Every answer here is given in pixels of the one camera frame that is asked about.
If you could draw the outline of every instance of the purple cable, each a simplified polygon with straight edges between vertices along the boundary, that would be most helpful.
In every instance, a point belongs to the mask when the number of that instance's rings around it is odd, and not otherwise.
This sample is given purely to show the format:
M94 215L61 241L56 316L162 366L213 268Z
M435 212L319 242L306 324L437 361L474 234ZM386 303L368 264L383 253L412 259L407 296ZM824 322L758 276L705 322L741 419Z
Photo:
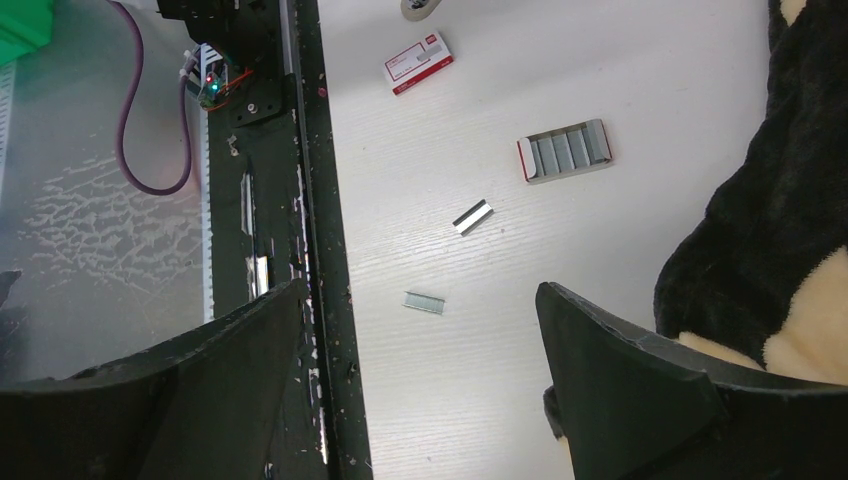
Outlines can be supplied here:
M127 158L124 156L124 133L127 129L127 119L130 116L130 109L132 108L133 100L135 100L135 94L138 92L138 84L141 82L141 71L144 69L144 42L141 38L141 31L138 29L138 24L135 23L135 19L133 19L126 7L111 0L106 1L111 3L112 6L115 7L115 10L124 17L124 20L126 20L127 25L130 27L133 39L135 40L135 73L133 74L132 82L130 83L129 91L127 92L127 98L124 100L124 106L121 108L121 117L118 120L118 131L115 136L115 152L118 167L120 167L121 173L124 174L127 181L130 182L133 187L141 190L142 192L159 197L173 195L185 186L186 182L188 182L189 176L191 176L191 137L189 136L188 118L186 117L185 109L185 91L188 77L183 76L180 79L180 117L183 124L183 143L185 147L185 166L183 167L183 174L180 176L177 183L171 187L161 189L153 188L145 185L141 182L141 180L133 175L130 170L130 166L127 164ZM196 62L197 60L194 58L189 60L189 63L186 65L186 71L191 71Z

